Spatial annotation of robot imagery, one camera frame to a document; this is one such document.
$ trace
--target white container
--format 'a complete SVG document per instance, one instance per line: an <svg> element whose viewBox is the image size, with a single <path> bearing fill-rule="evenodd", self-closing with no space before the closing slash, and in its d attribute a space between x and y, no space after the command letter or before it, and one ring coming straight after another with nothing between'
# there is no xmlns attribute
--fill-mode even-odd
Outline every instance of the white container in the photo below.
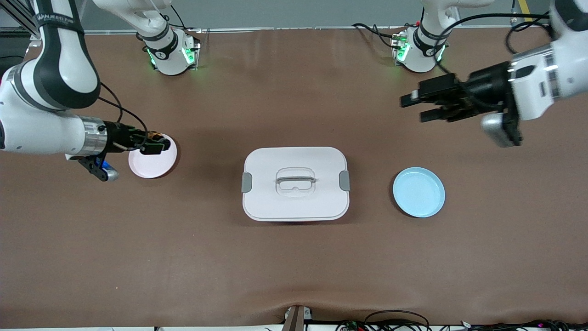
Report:
<svg viewBox="0 0 588 331"><path fill-rule="evenodd" d="M260 148L247 156L243 210L256 221L329 221L349 208L347 160L333 147Z"/></svg>

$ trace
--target white robotic arm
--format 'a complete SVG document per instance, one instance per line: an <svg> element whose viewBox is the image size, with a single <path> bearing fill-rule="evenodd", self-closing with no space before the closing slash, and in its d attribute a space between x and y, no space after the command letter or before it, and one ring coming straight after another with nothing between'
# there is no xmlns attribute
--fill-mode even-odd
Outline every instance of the white robotic arm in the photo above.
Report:
<svg viewBox="0 0 588 331"><path fill-rule="evenodd" d="M398 64L404 65L414 72L427 72L435 66L435 57L441 57L445 48L445 40L451 30L445 35L443 31L457 21L457 11L454 7L478 8L490 5L494 0L422 0L423 18L416 27L409 27L399 33L393 45L399 47L394 50L394 58Z"/></svg>
<svg viewBox="0 0 588 331"><path fill-rule="evenodd" d="M102 181L112 181L118 173L104 162L106 153L139 145L144 154L168 149L169 141L160 135L142 143L143 131L70 112L92 105L100 94L75 0L36 0L34 10L43 49L38 58L7 70L0 81L0 150L63 153Z"/></svg>
<svg viewBox="0 0 588 331"><path fill-rule="evenodd" d="M181 29L170 27L159 14L171 0L93 0L135 28L147 45L153 65L165 75L178 75L196 65L200 42Z"/></svg>
<svg viewBox="0 0 588 331"><path fill-rule="evenodd" d="M557 36L551 43L473 72L466 82L454 74L422 81L400 99L401 107L440 106L422 112L421 122L498 111L482 118L482 129L498 146L521 145L520 120L538 118L554 102L588 91L588 1L552 0L550 21Z"/></svg>

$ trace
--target brown mat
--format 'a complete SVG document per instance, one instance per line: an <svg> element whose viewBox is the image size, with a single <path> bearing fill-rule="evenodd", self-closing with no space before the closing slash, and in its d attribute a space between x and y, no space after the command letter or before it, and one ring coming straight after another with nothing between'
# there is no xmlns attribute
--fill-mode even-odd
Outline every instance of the brown mat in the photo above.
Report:
<svg viewBox="0 0 588 331"><path fill-rule="evenodd" d="M544 41L538 29L517 49ZM456 31L446 65L464 77L509 59L504 29ZM588 319L588 95L522 124L495 147L480 117L421 124L399 96L439 74L391 65L359 31L259 31L203 40L201 69L153 72L134 36L89 36L101 79L181 161L165 178L101 183L62 155L0 153L0 327L275 323L408 309L432 323ZM83 114L113 120L100 102ZM124 122L135 123L125 116ZM342 219L273 225L247 218L240 177L260 147L333 146L348 158ZM439 214L390 199L404 168L443 181Z"/></svg>

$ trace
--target silver cylinder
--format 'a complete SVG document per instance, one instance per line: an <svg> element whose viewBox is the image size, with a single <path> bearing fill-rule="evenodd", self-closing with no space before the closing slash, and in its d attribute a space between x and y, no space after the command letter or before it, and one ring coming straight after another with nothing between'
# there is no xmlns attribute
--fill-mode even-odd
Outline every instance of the silver cylinder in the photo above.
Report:
<svg viewBox="0 0 588 331"><path fill-rule="evenodd" d="M80 116L83 122L85 139L83 147L75 155L97 155L106 147L108 133L104 122L98 117Z"/></svg>

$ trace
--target light blue plate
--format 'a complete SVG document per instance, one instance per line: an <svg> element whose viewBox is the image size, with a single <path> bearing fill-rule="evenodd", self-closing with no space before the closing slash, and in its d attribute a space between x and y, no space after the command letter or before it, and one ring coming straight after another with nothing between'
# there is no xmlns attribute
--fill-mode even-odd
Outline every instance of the light blue plate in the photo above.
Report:
<svg viewBox="0 0 588 331"><path fill-rule="evenodd" d="M402 170L394 179L392 193L398 206L415 217L433 216L445 203L443 183L437 175L425 168Z"/></svg>

